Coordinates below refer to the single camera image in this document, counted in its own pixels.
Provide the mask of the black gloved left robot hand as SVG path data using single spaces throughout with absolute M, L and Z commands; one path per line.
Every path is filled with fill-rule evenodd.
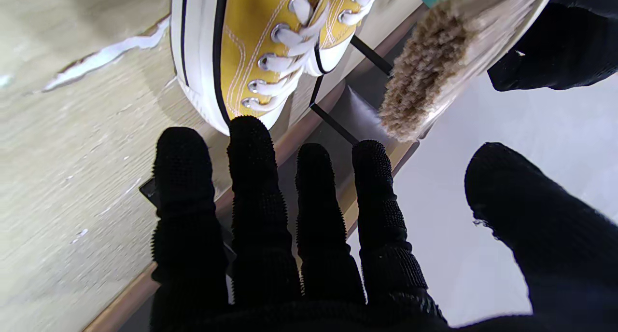
M 618 0 L 550 0 L 488 70 L 499 92 L 590 86 L 617 72 Z

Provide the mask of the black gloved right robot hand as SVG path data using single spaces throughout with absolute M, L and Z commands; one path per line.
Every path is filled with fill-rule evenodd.
M 617 226 L 509 147 L 487 142 L 465 173 L 475 220 L 513 253 L 532 313 L 453 328 L 428 293 L 393 191 L 384 146 L 352 148 L 362 270 L 350 253 L 329 154 L 305 144 L 296 161 L 299 215 L 292 236 L 271 135 L 236 117 L 227 148 L 232 178 L 229 264 L 202 136 L 159 137 L 152 279 L 153 332 L 615 332 Z

